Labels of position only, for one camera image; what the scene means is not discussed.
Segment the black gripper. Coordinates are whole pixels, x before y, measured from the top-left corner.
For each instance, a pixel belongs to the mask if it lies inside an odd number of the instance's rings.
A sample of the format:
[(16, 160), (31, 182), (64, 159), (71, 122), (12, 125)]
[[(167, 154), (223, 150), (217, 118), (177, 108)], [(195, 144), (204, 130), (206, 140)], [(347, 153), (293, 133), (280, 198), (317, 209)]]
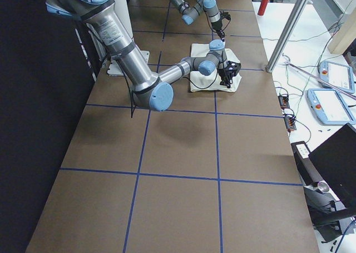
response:
[(212, 28), (215, 31), (215, 33), (220, 37), (220, 39), (224, 39), (225, 38), (225, 28), (228, 26), (228, 24), (226, 25), (226, 27), (223, 27), (223, 19), (227, 19), (230, 23), (230, 14), (229, 12), (224, 12), (224, 11), (220, 11), (217, 15), (213, 16), (212, 18)]
[(234, 68), (227, 67), (227, 68), (219, 69), (218, 74), (221, 79), (220, 85), (230, 88), (231, 84), (233, 83)]

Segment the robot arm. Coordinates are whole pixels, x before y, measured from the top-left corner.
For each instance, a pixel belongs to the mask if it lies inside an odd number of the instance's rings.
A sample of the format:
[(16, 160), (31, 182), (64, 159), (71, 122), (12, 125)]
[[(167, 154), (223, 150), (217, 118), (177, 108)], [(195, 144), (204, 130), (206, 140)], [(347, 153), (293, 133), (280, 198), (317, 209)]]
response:
[(181, 14), (182, 20), (187, 24), (193, 24), (201, 14), (206, 14), (208, 25), (213, 33), (225, 42), (225, 28), (223, 20), (231, 22), (231, 15), (228, 12), (220, 11), (216, 0), (197, 0), (194, 6), (190, 6), (185, 0), (169, 0)]
[(219, 11), (216, 0), (198, 0), (193, 7), (185, 0), (170, 2), (179, 10), (186, 24), (192, 24), (197, 16), (206, 13), (219, 39), (209, 43), (206, 56), (183, 58), (160, 73), (150, 70), (137, 44), (115, 13), (115, 0), (46, 0), (46, 6), (49, 13), (71, 17), (94, 27), (102, 45), (127, 77), (132, 106), (164, 111), (170, 107), (174, 97), (171, 84), (190, 72), (198, 71), (208, 76), (216, 71), (221, 78), (220, 84), (230, 88), (241, 69), (239, 63), (227, 59), (222, 20), (230, 19), (230, 15)]

